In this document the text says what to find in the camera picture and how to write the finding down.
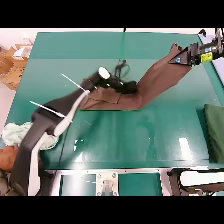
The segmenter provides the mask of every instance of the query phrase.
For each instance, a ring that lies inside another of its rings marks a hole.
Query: white zip tie
[[[72,82],[73,84],[75,84],[76,86],[78,86],[80,89],[82,89],[84,92],[86,91],[85,89],[83,89],[79,84],[77,84],[76,82],[74,82],[73,80],[71,80],[70,78],[68,78],[66,75],[61,74],[62,76],[64,76],[66,79],[68,79],[70,82]]]
[[[47,108],[47,107],[45,107],[45,106],[43,106],[43,105],[41,105],[41,104],[35,103],[35,102],[33,102],[33,101],[30,101],[30,103],[32,103],[32,104],[34,104],[34,105],[36,105],[36,106],[38,106],[38,107],[41,107],[41,108],[43,108],[43,109],[45,109],[45,110],[48,110],[48,111],[50,111],[50,112],[56,114],[58,117],[65,117],[65,115],[61,114],[60,112],[56,112],[56,111],[54,111],[54,110],[51,110],[51,109],[49,109],[49,108]]]

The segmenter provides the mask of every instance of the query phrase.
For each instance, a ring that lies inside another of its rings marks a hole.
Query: dark green fabric
[[[212,156],[218,163],[224,162],[224,107],[205,105],[205,118]]]

